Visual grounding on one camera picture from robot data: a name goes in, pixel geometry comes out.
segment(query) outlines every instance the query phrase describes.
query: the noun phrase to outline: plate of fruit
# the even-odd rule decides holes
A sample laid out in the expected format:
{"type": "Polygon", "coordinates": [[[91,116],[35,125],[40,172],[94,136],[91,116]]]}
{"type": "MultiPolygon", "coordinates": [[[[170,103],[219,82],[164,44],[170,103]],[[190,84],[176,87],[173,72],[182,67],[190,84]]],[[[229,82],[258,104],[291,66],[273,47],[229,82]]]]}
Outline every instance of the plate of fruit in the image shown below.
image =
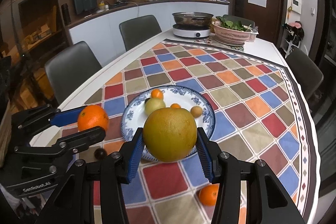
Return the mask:
{"type": "Polygon", "coordinates": [[[174,162],[196,153],[197,127],[210,138],[215,113],[209,102],[195,90],[177,85],[149,89],[135,97],[121,119],[121,132],[130,141],[143,128],[142,158],[174,162]]]}

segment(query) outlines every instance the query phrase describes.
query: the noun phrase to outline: white cable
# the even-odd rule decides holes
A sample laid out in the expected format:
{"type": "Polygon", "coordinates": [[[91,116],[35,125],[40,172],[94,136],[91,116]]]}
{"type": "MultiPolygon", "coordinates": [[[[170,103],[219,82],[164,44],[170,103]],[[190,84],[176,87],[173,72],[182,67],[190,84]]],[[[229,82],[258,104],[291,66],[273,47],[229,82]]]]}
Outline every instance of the white cable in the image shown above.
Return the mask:
{"type": "Polygon", "coordinates": [[[139,5],[137,3],[135,3],[135,2],[132,2],[132,1],[126,1],[125,3],[133,3],[133,4],[135,4],[138,7],[138,14],[137,14],[136,17],[139,17],[139,13],[140,13],[140,7],[139,7],[139,5]]]}

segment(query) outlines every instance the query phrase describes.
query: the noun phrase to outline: brown door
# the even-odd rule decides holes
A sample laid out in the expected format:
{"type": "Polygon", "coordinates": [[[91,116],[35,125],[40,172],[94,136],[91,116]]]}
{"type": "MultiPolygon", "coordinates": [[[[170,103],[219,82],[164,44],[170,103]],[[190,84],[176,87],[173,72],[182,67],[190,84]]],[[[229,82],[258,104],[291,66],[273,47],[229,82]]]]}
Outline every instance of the brown door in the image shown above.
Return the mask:
{"type": "Polygon", "coordinates": [[[277,44],[281,26],[282,0],[266,0],[266,7],[249,3],[248,0],[234,0],[233,15],[253,20],[258,26],[257,37],[277,44]]]}

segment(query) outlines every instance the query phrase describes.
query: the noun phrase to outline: small orange fruit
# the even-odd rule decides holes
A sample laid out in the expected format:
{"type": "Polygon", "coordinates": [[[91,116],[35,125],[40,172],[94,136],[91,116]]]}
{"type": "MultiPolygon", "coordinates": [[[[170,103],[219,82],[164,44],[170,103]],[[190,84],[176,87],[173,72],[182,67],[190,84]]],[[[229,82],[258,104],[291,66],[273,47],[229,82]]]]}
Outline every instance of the small orange fruit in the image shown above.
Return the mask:
{"type": "Polygon", "coordinates": [[[105,131],[109,128],[109,117],[101,106],[90,105],[85,107],[78,115],[78,130],[83,131],[96,126],[105,131]]]}
{"type": "Polygon", "coordinates": [[[215,206],[219,184],[210,184],[202,188],[198,194],[200,202],[205,206],[215,206]]]}
{"type": "Polygon", "coordinates": [[[163,99],[163,93],[161,90],[159,89],[155,89],[155,90],[152,90],[151,92],[151,97],[152,98],[159,98],[159,99],[163,99]]]}
{"type": "Polygon", "coordinates": [[[181,108],[181,106],[179,104],[176,104],[176,103],[171,104],[170,107],[172,107],[172,108],[181,108]]]}

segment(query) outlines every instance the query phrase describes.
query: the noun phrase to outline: leafy green vegetable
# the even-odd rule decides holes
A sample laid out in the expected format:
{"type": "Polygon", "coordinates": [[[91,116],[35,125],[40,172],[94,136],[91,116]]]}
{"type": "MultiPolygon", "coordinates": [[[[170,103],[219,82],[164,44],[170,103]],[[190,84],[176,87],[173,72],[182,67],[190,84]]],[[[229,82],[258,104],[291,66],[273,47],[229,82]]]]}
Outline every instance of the leafy green vegetable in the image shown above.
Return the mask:
{"type": "Polygon", "coordinates": [[[224,18],[224,16],[222,16],[222,17],[217,16],[216,18],[221,22],[220,26],[223,27],[223,28],[230,29],[230,30],[236,30],[236,31],[243,31],[243,32],[250,32],[251,31],[251,29],[245,28],[242,25],[240,20],[238,20],[237,22],[232,22],[232,21],[226,20],[224,18]]]}

